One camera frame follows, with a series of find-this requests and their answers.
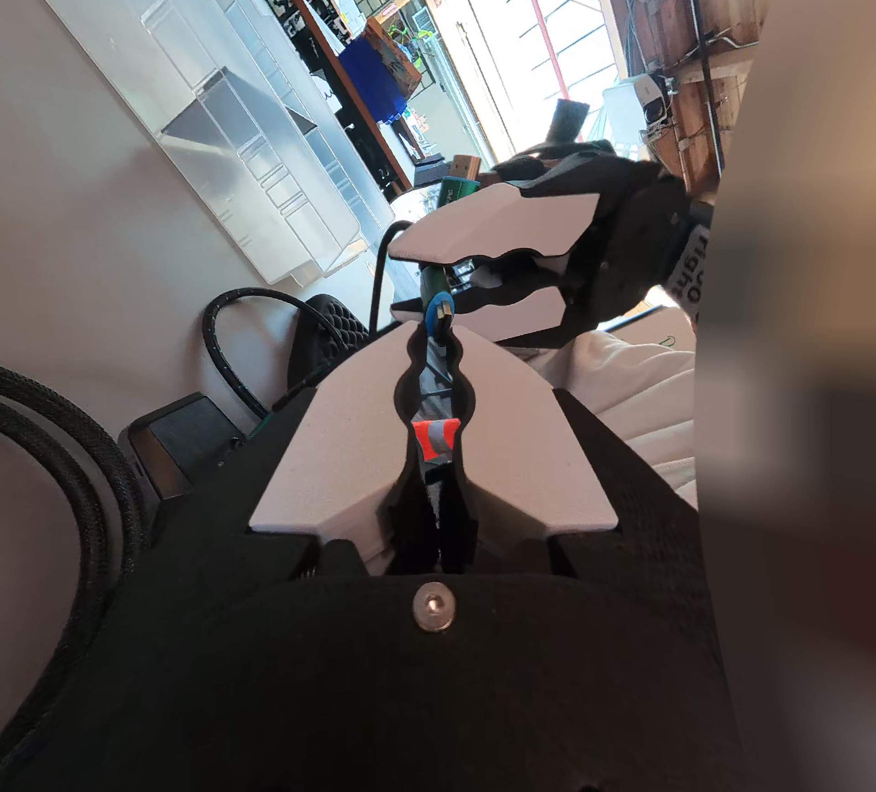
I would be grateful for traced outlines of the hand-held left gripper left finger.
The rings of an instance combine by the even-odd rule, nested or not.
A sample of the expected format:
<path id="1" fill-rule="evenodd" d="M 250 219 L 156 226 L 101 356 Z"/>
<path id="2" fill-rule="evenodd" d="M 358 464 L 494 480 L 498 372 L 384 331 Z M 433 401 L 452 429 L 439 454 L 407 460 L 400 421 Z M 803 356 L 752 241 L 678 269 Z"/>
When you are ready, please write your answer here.
<path id="1" fill-rule="evenodd" d="M 412 427 L 427 338 L 421 323 L 402 323 L 319 384 L 252 531 L 346 540 L 370 569 L 435 567 L 437 523 Z"/>

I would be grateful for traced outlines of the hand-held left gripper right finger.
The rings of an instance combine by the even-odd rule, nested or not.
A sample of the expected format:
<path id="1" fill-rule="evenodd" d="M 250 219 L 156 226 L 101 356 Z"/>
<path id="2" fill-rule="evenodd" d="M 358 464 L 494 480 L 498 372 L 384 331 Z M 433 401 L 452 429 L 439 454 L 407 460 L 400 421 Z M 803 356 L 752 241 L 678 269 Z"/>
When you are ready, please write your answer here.
<path id="1" fill-rule="evenodd" d="M 451 469 L 439 500 L 444 569 L 478 555 L 511 556 L 524 542 L 614 530 L 619 515 L 553 386 L 506 349 L 453 330 Z"/>

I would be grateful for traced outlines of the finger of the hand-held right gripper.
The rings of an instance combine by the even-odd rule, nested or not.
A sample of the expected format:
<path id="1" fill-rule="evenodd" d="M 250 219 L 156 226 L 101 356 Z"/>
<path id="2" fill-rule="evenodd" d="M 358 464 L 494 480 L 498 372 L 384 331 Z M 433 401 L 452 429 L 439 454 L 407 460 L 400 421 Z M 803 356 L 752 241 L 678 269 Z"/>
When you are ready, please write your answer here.
<path id="1" fill-rule="evenodd" d="M 499 183 L 429 212 L 393 239 L 388 255 L 442 266 L 515 251 L 561 257 L 589 228 L 598 201 L 597 194 L 526 197 Z"/>
<path id="2" fill-rule="evenodd" d="M 560 279 L 553 272 L 470 283 L 452 299 L 450 335 L 460 342 L 474 335 L 493 344 L 511 344 L 513 339 L 558 328 L 566 311 Z"/>

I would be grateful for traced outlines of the black HDMI switch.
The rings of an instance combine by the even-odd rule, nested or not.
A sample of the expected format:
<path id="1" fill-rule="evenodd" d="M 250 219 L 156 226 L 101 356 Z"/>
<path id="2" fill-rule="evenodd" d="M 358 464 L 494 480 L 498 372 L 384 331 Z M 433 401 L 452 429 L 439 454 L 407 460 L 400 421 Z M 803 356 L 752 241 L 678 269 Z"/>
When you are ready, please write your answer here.
<path id="1" fill-rule="evenodd" d="M 152 511 L 189 492 L 246 440 L 211 398 L 196 392 L 132 422 L 119 445 Z"/>

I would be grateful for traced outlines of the clear plastic bin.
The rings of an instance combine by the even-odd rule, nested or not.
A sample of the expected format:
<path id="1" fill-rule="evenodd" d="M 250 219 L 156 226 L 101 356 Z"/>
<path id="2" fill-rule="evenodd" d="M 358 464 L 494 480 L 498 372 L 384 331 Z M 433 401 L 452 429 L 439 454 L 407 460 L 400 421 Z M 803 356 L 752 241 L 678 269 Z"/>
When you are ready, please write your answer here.
<path id="1" fill-rule="evenodd" d="M 263 281 L 304 287 L 359 226 L 226 15 L 235 0 L 45 0 Z M 239 127 L 201 144 L 160 131 L 226 66 Z"/>
<path id="2" fill-rule="evenodd" d="M 304 139 L 356 217 L 358 237 L 376 248 L 394 217 L 350 138 L 363 135 L 364 125 L 346 114 L 355 110 L 351 101 L 342 99 L 340 89 L 325 78 L 328 63 L 321 56 L 315 63 L 301 56 L 268 0 L 235 0 L 226 15 L 282 104 L 316 123 L 317 131 Z"/>

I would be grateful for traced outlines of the person's white hoodie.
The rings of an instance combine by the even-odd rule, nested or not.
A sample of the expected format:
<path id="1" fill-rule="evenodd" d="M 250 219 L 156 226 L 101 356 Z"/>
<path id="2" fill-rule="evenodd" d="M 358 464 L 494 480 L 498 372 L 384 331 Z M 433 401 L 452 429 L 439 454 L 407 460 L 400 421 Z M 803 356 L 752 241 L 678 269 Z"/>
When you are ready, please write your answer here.
<path id="1" fill-rule="evenodd" d="M 695 353 L 630 344 L 602 330 L 560 349 L 521 349 L 554 388 L 569 392 L 697 508 L 694 454 Z"/>

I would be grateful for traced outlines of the black bumpy wrist rest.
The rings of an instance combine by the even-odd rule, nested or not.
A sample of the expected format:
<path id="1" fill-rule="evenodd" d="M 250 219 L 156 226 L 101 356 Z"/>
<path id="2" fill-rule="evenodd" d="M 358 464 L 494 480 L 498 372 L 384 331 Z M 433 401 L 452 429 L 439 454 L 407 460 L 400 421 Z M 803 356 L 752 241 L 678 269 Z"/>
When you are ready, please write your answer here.
<path id="1" fill-rule="evenodd" d="M 316 294 L 306 304 L 313 313 L 299 311 L 295 323 L 287 364 L 289 390 L 369 341 L 367 327 L 333 295 Z"/>

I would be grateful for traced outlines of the blue storage bin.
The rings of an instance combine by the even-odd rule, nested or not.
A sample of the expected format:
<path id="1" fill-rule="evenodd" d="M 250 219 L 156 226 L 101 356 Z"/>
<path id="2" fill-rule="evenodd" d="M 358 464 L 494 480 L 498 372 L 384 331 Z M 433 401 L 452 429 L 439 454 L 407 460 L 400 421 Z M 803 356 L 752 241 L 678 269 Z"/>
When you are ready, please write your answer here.
<path id="1" fill-rule="evenodd" d="M 364 35 L 346 46 L 338 62 L 377 123 L 390 125 L 403 115 L 407 100 Z"/>

